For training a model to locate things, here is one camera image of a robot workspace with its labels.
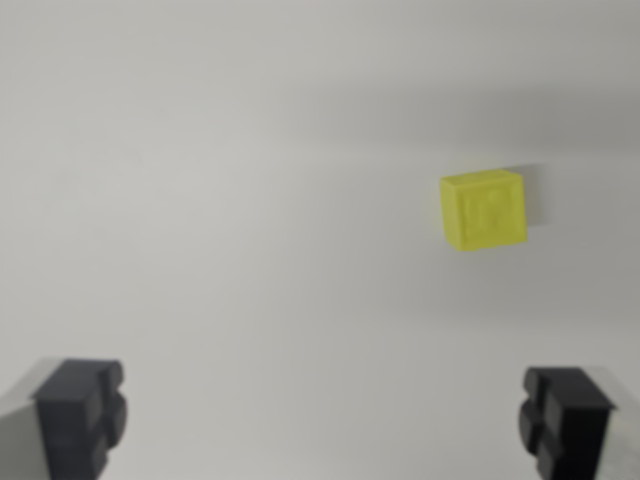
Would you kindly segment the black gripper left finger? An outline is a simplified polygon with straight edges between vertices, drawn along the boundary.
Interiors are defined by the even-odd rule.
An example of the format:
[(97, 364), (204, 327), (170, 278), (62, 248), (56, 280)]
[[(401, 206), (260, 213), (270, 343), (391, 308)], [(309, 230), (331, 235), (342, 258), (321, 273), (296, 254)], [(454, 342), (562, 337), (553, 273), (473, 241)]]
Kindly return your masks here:
[(1, 394), (1, 477), (98, 479), (126, 429), (123, 382), (115, 359), (37, 361)]

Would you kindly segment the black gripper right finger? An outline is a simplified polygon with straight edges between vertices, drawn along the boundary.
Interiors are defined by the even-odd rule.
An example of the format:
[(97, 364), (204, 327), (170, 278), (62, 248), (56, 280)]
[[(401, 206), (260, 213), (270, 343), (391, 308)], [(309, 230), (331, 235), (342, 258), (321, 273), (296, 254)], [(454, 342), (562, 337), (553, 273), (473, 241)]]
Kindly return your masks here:
[(526, 370), (524, 449), (545, 480), (639, 477), (639, 396), (602, 367)]

